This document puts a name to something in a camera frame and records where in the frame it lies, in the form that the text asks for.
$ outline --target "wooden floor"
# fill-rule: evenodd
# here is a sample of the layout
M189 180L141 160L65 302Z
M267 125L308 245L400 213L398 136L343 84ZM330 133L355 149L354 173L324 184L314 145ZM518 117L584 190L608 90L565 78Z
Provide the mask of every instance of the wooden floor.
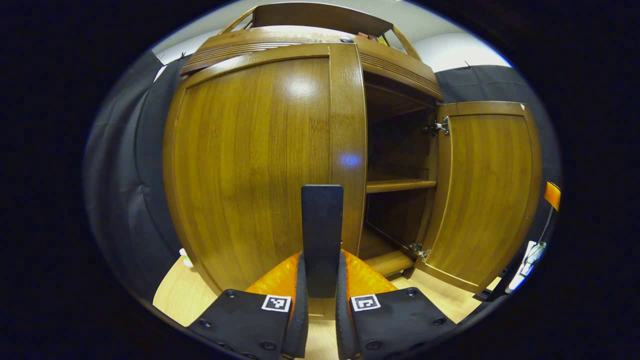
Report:
M188 326L213 303L216 296L195 270L182 264L183 259L184 257L180 257L164 277L156 291L153 305L179 324ZM399 289L412 286L420 289L456 323L480 305L480 301L473 299L473 293L449 285L420 270L416 270L411 279L405 279L399 273L388 276L387 279ZM499 280L496 278L488 288L492 290ZM335 321L309 321L305 359L337 358Z
M410 268L415 262L366 226L362 228L358 257L384 276Z

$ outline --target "wooden shelf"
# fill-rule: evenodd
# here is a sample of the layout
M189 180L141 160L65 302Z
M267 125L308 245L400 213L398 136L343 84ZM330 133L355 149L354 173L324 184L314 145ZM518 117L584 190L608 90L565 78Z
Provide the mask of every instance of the wooden shelf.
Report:
M424 179L393 179L367 181L367 193L396 192L421 188L433 188L436 181Z
M367 227L362 228L358 257L382 276L403 271L415 262Z
M426 101L414 99L410 95L398 92L398 90L390 90L377 83L365 82L365 95L367 98L367 121L371 124L406 113L426 108L431 109L430 104Z
M400 250L389 252L388 254L376 256L375 258L369 258L364 260L367 265L371 266L373 270L380 273L382 276L389 276L396 272L403 271L410 268L414 264L414 260L409 258Z

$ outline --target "wooden cabinet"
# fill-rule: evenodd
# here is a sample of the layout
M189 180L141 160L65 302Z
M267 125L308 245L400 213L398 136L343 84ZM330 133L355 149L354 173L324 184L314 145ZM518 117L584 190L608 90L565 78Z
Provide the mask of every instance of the wooden cabinet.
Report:
M219 294L302 250L300 188L344 188L343 248L357 252L366 170L353 44L233 58L183 81L164 138L167 199L195 268Z
M231 32L234 22L189 59L165 129L173 223L207 285L245 289L300 251L300 188L340 184L343 249L383 275L415 266L481 292L537 206L528 107L437 105L437 81L417 54L260 19L268 13L253 13L255 28ZM445 118L447 133L434 136L428 127ZM332 304L313 300L310 311L330 318Z
M528 106L465 102L438 107L438 188L417 268L475 293L511 261L541 190L538 131Z

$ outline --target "small white object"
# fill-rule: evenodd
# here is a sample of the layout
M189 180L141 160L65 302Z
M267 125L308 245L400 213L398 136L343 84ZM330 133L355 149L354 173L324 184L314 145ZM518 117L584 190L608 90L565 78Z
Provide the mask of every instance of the small white object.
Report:
M373 310L380 307L376 294L352 296L353 311Z
M166 65L161 67L160 70L158 70L158 73L156 74L156 78L154 79L154 82L156 82L156 80L158 80L158 78L160 77L160 74L162 74L162 71L164 71L164 68L166 68Z
M524 267L524 259L527 258L527 255L530 253L531 248L533 248L535 244L536 244L535 241L529 241L529 243L527 244L527 251L524 253L524 256L522 257L522 263L520 264L520 268L518 268L518 272L513 276L513 279L509 283L509 286L507 286L507 288L505 289L505 292L507 294L510 294L511 292L513 292L513 290L517 289L518 286L520 286L520 284L524 281L524 276L520 275L520 272Z
M267 295L267 298L264 299L264 304L262 305L262 309L268 310L268 311L279 311L281 313L286 313L289 311L290 304L291 304L290 296Z

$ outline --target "open cabinet door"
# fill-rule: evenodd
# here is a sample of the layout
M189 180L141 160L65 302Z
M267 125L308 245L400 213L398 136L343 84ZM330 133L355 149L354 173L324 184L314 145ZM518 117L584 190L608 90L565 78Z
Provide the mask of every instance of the open cabinet door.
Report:
M416 267L481 293L522 244L541 191L531 111L517 102L441 105L433 214Z
M166 123L164 185L180 241L207 285L216 294L244 290L302 250L305 184L342 185L342 247L355 253L366 141L353 44L258 51L185 79Z

